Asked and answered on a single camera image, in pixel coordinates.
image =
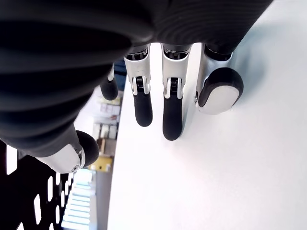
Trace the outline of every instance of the white surface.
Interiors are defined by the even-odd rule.
[[[161,48],[151,49],[153,122],[134,117],[126,83],[109,230],[303,230],[307,227],[307,2],[271,5],[236,50],[244,92],[220,115],[197,112],[192,48],[184,131],[162,133]]]

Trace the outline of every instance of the silver metal part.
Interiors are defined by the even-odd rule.
[[[170,93],[171,93],[171,79],[167,79],[167,84],[166,84],[166,94],[164,94],[165,98],[169,98],[170,97]],[[182,81],[181,78],[178,78],[178,86],[177,86],[177,98],[181,99],[183,97],[183,87],[182,87]]]
[[[112,81],[114,79],[114,64],[112,65],[112,69],[110,70],[108,76],[107,76],[107,79],[109,81]]]
[[[177,54],[179,54],[180,52],[165,50],[162,44],[161,47],[162,47],[164,97],[167,99],[170,97],[171,78],[178,78],[177,97],[181,99],[183,97],[183,87],[186,84],[190,49],[185,52],[186,56],[184,58],[170,59],[166,56],[165,52],[166,53],[173,52]]]
[[[147,46],[147,49],[140,53],[128,54],[128,55],[139,55],[144,54],[144,58],[141,60],[130,60],[124,57],[127,74],[129,78],[129,82],[131,84],[132,93],[134,95],[138,94],[136,77],[142,77],[144,84],[144,92],[145,94],[149,94],[150,92],[150,58],[149,58],[149,50],[150,46]]]
[[[60,151],[48,157],[36,158],[58,173],[72,173],[85,164],[83,148],[78,154],[72,145],[66,145]]]
[[[196,93],[195,93],[195,106],[198,108],[200,112],[206,113],[205,106],[200,107],[198,104],[199,94],[201,93],[205,82],[209,75],[218,68],[230,67],[232,61],[232,55],[227,61],[217,61],[210,57],[208,57],[204,52],[205,45],[201,46],[201,62],[200,69],[198,72],[197,85],[196,85]]]
[[[149,94],[150,92],[150,84],[147,83],[146,77],[142,76],[143,86],[144,86],[144,93]],[[132,79],[132,93],[134,95],[138,95],[138,89],[137,89],[137,79],[136,77]]]

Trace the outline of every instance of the silver metal bracket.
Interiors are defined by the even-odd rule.
[[[132,93],[138,94],[138,83],[142,81],[142,88],[144,93],[150,92],[150,46],[138,53],[127,54],[124,57],[129,82],[131,84]]]
[[[208,79],[208,77],[210,76],[210,74],[219,68],[223,68],[223,67],[230,67],[231,63],[232,63],[232,54],[231,57],[226,60],[226,61],[218,61],[218,60],[214,60],[212,58],[210,58],[209,56],[207,56],[204,52],[205,49],[205,44],[202,44],[201,46],[201,62],[200,62],[200,68],[199,68],[199,72],[198,72],[198,78],[197,78],[197,85],[196,85],[196,92],[195,92],[195,99],[194,99],[194,103],[195,103],[195,107],[198,108],[198,110],[200,112],[203,113],[207,113],[205,111],[204,107],[200,107],[198,100],[199,100],[199,95],[205,85],[206,80]]]
[[[161,47],[164,97],[167,99],[170,97],[171,86],[175,84],[172,79],[177,78],[177,98],[181,99],[183,97],[183,87],[186,84],[190,49],[184,52],[177,52],[166,49],[162,44]]]
[[[58,173],[73,173],[83,168],[85,164],[83,148],[77,153],[72,145],[66,145],[60,151],[48,157],[36,158]]]

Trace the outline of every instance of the robotic hand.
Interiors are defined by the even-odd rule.
[[[150,43],[162,46],[163,134],[182,130],[191,45],[202,43],[195,106],[231,108],[243,81],[232,53],[272,0],[0,0],[0,139],[60,173],[94,162],[95,140],[73,122],[101,87],[118,90],[112,63],[124,57],[139,125],[153,119]]]

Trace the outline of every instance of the black rubber fingertip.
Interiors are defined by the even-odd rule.
[[[163,134],[170,141],[176,140],[182,131],[182,98],[170,95],[164,98]]]
[[[117,98],[118,88],[115,76],[111,81],[109,81],[108,78],[105,78],[100,84],[100,89],[103,97],[107,100],[112,101]]]
[[[138,92],[134,95],[134,111],[138,124],[142,127],[149,126],[153,121],[153,109],[150,93]]]
[[[84,167],[94,163],[99,157],[99,147],[97,142],[87,133],[77,130],[80,145],[83,147],[85,154]]]

